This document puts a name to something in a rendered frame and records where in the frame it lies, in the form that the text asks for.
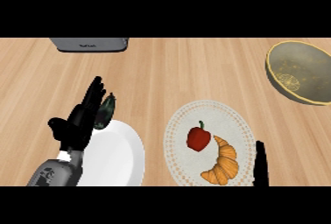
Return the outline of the dark green zucchini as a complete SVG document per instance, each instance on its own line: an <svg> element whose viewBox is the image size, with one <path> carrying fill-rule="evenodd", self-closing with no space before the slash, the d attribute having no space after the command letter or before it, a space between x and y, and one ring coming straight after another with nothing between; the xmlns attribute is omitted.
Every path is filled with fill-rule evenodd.
<svg viewBox="0 0 331 224"><path fill-rule="evenodd" d="M92 126L95 130L103 130L109 125L115 112L115 101L116 101L115 95L109 94L97 109L97 115Z"/></svg>

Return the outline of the golden croissant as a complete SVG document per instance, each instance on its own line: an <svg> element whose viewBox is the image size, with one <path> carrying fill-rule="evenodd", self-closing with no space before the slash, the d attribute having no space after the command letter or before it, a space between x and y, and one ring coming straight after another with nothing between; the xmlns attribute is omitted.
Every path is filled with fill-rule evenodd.
<svg viewBox="0 0 331 224"><path fill-rule="evenodd" d="M217 143L218 155L212 168L200 173L200 178L209 184L224 186L228 180L234 178L239 170L236 151L224 139L218 136L214 136L212 139Z"/></svg>

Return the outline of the white plate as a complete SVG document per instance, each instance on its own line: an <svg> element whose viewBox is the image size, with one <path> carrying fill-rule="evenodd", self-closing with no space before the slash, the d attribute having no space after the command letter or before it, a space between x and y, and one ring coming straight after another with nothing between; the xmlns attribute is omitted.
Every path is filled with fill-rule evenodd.
<svg viewBox="0 0 331 224"><path fill-rule="evenodd" d="M82 157L78 186L138 186L144 174L144 149L135 130L112 120L94 129Z"/></svg>

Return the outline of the grey appliance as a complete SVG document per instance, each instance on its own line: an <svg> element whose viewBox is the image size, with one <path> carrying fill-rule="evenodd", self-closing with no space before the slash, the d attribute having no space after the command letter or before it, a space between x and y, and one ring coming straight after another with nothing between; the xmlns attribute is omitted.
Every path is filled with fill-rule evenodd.
<svg viewBox="0 0 331 224"><path fill-rule="evenodd" d="M113 53L128 46L128 38L51 38L55 49L63 53Z"/></svg>

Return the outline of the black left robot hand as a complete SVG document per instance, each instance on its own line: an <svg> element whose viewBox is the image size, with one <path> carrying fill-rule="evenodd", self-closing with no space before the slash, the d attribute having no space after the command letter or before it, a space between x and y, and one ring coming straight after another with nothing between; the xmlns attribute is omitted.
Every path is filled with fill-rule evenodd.
<svg viewBox="0 0 331 224"><path fill-rule="evenodd" d="M97 76L86 88L84 99L73 107L67 118L52 117L48 119L47 125L52 131L52 138L58 141L61 151L82 151L85 149L104 93L101 78Z"/></svg>

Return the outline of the grey bowl with yellow rim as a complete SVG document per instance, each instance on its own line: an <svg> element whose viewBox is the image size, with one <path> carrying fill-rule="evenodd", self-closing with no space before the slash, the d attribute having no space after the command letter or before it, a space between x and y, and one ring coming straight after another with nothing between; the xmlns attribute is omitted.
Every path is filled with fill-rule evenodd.
<svg viewBox="0 0 331 224"><path fill-rule="evenodd" d="M293 102L331 105L331 54L295 40L276 43L265 54L264 71L276 91Z"/></svg>

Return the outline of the round white placemat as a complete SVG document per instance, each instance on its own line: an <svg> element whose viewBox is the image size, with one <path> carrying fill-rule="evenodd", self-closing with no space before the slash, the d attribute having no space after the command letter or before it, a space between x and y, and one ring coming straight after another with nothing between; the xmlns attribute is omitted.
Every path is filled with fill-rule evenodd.
<svg viewBox="0 0 331 224"><path fill-rule="evenodd" d="M185 139L191 128L211 133L211 140L200 151L187 147ZM255 140L249 126L236 111L217 101L191 101L172 114L162 138L162 149L169 174L178 186L212 186L200 173L217 163L221 138L233 147L237 174L225 186L253 184Z"/></svg>

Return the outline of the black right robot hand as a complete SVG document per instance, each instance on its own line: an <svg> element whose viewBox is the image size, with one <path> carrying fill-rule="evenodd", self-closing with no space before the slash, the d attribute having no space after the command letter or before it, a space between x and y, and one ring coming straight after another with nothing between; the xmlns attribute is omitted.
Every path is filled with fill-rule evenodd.
<svg viewBox="0 0 331 224"><path fill-rule="evenodd" d="M255 159L252 168L253 186L268 186L268 171L267 171L267 160L264 153L264 143L255 142Z"/></svg>

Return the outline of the red bell pepper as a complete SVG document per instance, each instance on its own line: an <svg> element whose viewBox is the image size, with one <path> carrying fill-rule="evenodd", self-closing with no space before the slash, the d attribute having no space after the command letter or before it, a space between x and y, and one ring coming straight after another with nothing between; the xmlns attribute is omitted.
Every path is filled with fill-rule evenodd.
<svg viewBox="0 0 331 224"><path fill-rule="evenodd" d="M190 128L185 137L185 146L199 152L211 141L211 133L203 129L203 122L199 121L199 126Z"/></svg>

